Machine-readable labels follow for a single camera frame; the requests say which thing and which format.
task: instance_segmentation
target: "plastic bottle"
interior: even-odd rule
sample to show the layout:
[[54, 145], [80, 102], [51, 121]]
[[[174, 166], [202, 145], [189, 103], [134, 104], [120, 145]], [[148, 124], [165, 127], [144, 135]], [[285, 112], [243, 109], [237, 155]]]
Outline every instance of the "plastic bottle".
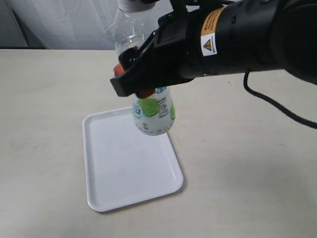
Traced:
[[[155, 30], [151, 10], [124, 13], [115, 34], [115, 49], [119, 54], [131, 47], [140, 47]], [[146, 135], [160, 135], [170, 130], [175, 120], [175, 108], [170, 90], [156, 88], [151, 96], [140, 99], [133, 95], [132, 114], [135, 125]]]

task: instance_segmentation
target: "white table surface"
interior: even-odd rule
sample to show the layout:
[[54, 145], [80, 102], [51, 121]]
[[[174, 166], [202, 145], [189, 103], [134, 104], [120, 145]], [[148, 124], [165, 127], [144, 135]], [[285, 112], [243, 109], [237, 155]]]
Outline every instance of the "white table surface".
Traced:
[[[242, 75], [172, 87], [184, 191], [99, 214], [82, 119], [126, 107], [106, 51], [0, 51], [1, 238], [316, 238], [317, 131], [246, 93]], [[317, 87], [284, 71], [250, 85], [317, 120]]]

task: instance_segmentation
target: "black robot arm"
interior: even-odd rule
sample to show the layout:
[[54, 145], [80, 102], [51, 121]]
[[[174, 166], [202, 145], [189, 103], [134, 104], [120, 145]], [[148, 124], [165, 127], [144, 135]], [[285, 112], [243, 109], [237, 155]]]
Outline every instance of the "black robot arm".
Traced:
[[[118, 96], [196, 77], [285, 69], [317, 84], [316, 0], [171, 0], [139, 49], [119, 56]], [[200, 8], [187, 12], [187, 5]]]

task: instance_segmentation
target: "white curtain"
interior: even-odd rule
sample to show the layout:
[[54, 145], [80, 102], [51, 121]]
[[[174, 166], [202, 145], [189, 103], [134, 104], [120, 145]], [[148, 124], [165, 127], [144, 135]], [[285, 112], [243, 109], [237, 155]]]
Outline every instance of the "white curtain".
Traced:
[[[121, 17], [116, 0], [7, 0], [48, 49], [114, 49], [115, 23]], [[157, 3], [153, 18], [171, 10]]]

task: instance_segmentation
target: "plastic tray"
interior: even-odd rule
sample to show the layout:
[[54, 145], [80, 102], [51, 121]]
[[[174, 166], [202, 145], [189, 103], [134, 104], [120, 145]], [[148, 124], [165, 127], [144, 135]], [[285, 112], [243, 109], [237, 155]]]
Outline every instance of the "plastic tray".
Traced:
[[144, 135], [134, 125], [131, 110], [83, 120], [87, 200], [97, 212], [167, 195], [183, 184], [168, 135]]

